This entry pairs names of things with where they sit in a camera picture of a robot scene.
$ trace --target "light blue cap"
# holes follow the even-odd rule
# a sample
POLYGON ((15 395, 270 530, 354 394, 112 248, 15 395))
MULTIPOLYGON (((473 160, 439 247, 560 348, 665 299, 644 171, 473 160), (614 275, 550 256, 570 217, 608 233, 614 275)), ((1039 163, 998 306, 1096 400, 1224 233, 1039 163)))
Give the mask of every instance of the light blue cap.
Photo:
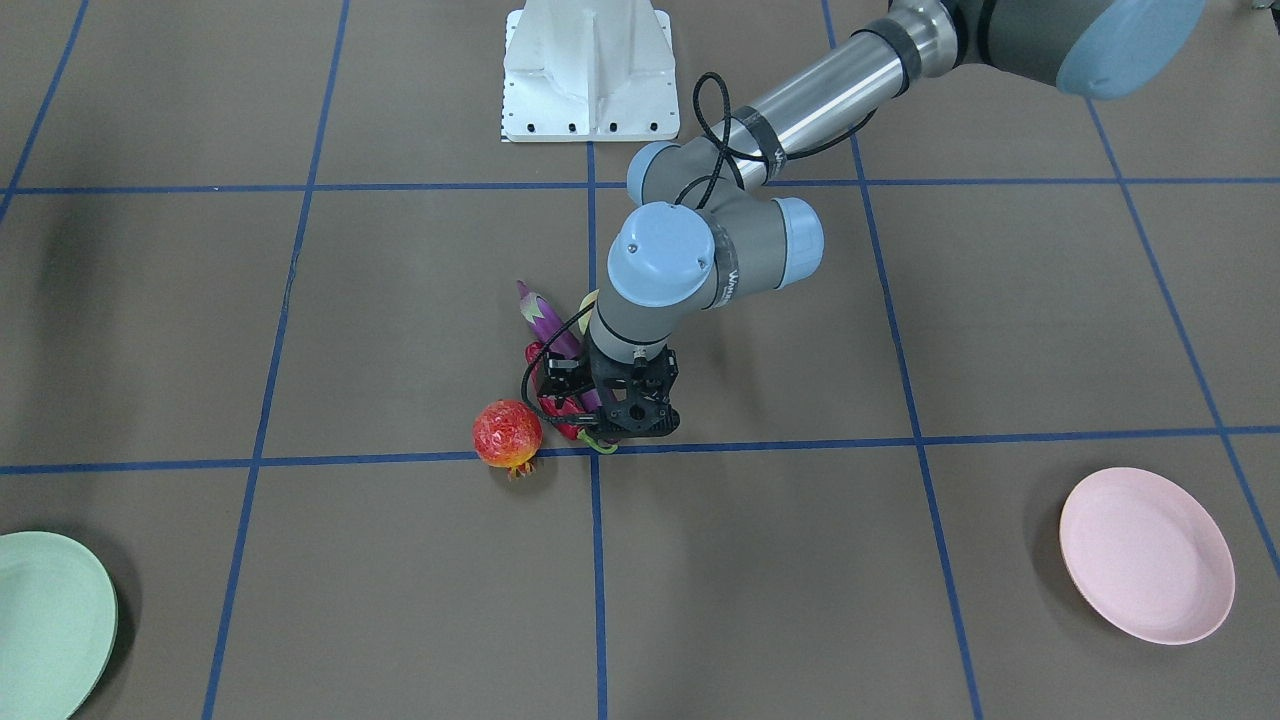
POLYGON ((781 290, 808 278, 818 269, 826 242, 822 220, 808 202, 796 197, 774 197, 773 201, 782 210, 787 233, 787 263, 782 270, 782 282, 778 283, 781 290))
POLYGON ((653 159, 658 156, 658 152, 668 147, 678 146, 675 142, 660 140, 645 145, 635 154, 635 158, 631 158, 631 164, 627 165, 627 195, 631 196, 631 201, 636 205, 644 204, 644 197, 640 192, 644 190, 644 177, 649 173, 649 165, 653 164, 653 159))
POLYGON ((684 205, 636 208, 609 249, 609 281, 644 307, 687 300, 712 274, 716 241, 698 213, 684 205))
POLYGON ((1174 59, 1203 10, 1204 0, 1116 0, 1066 54, 1059 90, 1096 100, 1129 95, 1174 59))

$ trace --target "red fruit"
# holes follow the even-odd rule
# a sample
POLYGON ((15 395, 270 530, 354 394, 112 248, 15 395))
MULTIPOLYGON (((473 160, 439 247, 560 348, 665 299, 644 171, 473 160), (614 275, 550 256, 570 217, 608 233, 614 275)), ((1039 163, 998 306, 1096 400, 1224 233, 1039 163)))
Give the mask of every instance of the red fruit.
POLYGON ((471 442, 486 465, 506 468, 515 479, 534 471, 529 461, 543 445, 538 415, 516 400, 499 400, 485 407, 471 425, 471 442))

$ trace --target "light green plate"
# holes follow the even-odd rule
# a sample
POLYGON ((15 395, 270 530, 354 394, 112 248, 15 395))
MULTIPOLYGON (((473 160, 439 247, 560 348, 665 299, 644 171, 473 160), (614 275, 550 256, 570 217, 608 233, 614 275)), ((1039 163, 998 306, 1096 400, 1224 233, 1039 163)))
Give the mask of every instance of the light green plate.
POLYGON ((67 720, 115 643, 115 591, 84 546, 0 536, 0 720, 67 720))

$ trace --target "oval plate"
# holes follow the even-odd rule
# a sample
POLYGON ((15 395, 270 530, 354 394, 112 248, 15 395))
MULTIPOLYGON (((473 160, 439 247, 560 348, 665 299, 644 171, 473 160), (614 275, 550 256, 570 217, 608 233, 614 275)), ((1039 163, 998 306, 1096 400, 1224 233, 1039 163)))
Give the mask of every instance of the oval plate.
POLYGON ((1111 468, 1080 480, 1059 538, 1080 594, 1130 635, 1192 643, 1231 611, 1235 566, 1222 532, 1194 497, 1155 473, 1111 468))
POLYGON ((0 717, 65 720, 115 643, 115 591, 97 557, 54 533, 0 537, 0 717))

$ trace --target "silver metal tube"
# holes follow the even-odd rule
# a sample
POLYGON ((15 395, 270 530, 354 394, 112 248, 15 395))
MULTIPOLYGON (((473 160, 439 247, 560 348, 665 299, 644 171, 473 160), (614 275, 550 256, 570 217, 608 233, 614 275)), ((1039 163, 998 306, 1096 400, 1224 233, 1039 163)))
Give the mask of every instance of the silver metal tube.
MULTIPOLYGON (((768 118, 783 150, 799 152, 845 132, 897 95, 901 87, 902 63, 897 53, 881 37, 861 32, 751 106, 768 118)), ((760 152, 755 138, 737 120, 733 120, 728 143, 750 155, 760 152)), ((736 164, 746 190, 764 184, 767 169, 763 163, 736 160, 736 164)))

